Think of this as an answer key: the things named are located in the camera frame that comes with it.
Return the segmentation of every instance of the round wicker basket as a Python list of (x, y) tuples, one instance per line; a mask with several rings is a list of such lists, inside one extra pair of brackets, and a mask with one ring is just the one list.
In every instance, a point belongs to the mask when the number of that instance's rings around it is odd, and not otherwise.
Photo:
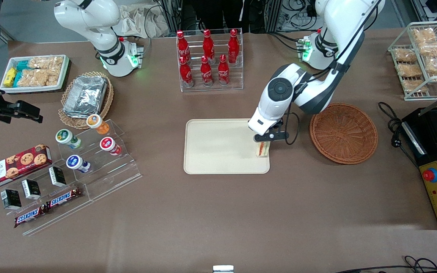
[[(101, 109), (101, 113), (100, 113), (100, 116), (102, 117), (102, 119), (104, 119), (104, 117), (109, 112), (109, 109), (111, 108), (112, 99), (114, 97), (114, 88), (112, 86), (111, 81), (109, 80), (109, 78), (106, 75), (104, 75), (100, 72), (95, 72), (95, 71), (94, 72), (86, 72), (80, 76), (89, 76), (89, 77), (99, 76), (99, 77), (105, 78), (107, 80), (107, 89), (105, 91), (105, 98), (104, 98), (104, 101), (102, 102), (102, 109)], [(68, 98), (68, 93), (72, 89), (74, 81), (75, 81), (75, 79), (67, 86), (64, 94), (62, 95), (62, 100), (61, 100), (62, 106), (65, 105), (65, 102)], [(89, 126), (87, 126), (87, 122), (85, 119), (71, 118), (64, 113), (64, 109), (60, 109), (58, 111), (58, 115), (60, 117), (60, 120), (64, 124), (66, 124), (70, 127), (81, 129), (81, 130), (89, 128)]]
[(350, 104), (330, 104), (314, 115), (310, 136), (325, 157), (342, 163), (366, 161), (377, 148), (377, 129), (370, 117)]

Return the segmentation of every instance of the white tray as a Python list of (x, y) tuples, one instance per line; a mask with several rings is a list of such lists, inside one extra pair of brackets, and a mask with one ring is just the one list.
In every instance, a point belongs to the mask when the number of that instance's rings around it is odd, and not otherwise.
[(183, 169), (188, 174), (262, 174), (269, 156), (257, 157), (249, 119), (191, 119), (185, 132)]
[[(57, 85), (51, 86), (35, 86), (35, 87), (27, 87), (27, 88), (7, 88), (3, 85), (5, 81), (6, 74), (8, 73), (11, 67), (16, 67), (16, 64), (20, 61), (29, 61), (33, 57), (63, 57), (64, 62), (62, 63), (62, 69), (60, 70), (60, 75), (58, 76)], [(59, 90), (62, 88), (62, 85), (65, 81), (66, 71), (68, 69), (68, 57), (66, 55), (43, 55), (43, 56), (28, 56), (28, 57), (14, 57), (9, 59), (8, 65), (6, 66), (5, 74), (3, 74), (3, 78), (1, 80), (0, 89), (6, 92), (7, 94), (21, 94), (21, 93), (38, 93), (38, 92), (48, 92), (53, 90)]]

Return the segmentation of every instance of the cookie image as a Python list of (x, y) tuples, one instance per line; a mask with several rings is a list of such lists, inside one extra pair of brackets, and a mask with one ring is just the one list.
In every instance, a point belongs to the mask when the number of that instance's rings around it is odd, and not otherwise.
[(12, 156), (12, 157), (8, 157), (8, 158), (6, 159), (6, 163), (7, 163), (7, 164), (13, 164), (13, 163), (14, 163), (14, 157), (15, 157), (15, 155)]
[(35, 157), (35, 165), (41, 165), (47, 162), (47, 156), (45, 154), (39, 154)]
[(31, 162), (33, 162), (33, 154), (30, 153), (23, 154), (23, 156), (21, 157), (21, 164), (28, 165)]
[(45, 145), (43, 145), (43, 144), (39, 144), (39, 145), (36, 145), (36, 146), (35, 146), (35, 151), (36, 151), (36, 152), (40, 152), (41, 150), (43, 150), (43, 149), (45, 149), (45, 148), (46, 148)]
[(14, 178), (18, 175), (18, 169), (17, 168), (9, 168), (6, 171), (6, 178)]

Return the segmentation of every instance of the small black box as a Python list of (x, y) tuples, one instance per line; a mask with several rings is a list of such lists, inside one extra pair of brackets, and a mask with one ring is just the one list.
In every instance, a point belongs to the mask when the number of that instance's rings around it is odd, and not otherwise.
[(49, 169), (49, 172), (53, 185), (57, 187), (63, 187), (66, 185), (64, 171), (62, 171), (61, 168), (53, 166)]
[(17, 190), (3, 190), (1, 192), (1, 200), (5, 209), (20, 209), (21, 200)]
[(25, 197), (28, 199), (38, 199), (41, 196), (40, 187), (38, 187), (38, 183), (33, 180), (23, 180), (21, 181), (21, 185), (23, 186), (23, 191), (25, 192)]

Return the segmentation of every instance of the foil container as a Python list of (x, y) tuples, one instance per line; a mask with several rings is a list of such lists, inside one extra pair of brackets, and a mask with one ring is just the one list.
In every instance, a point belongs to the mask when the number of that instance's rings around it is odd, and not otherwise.
[(86, 119), (91, 114), (100, 114), (106, 88), (105, 78), (78, 76), (68, 92), (64, 113), (76, 119)]

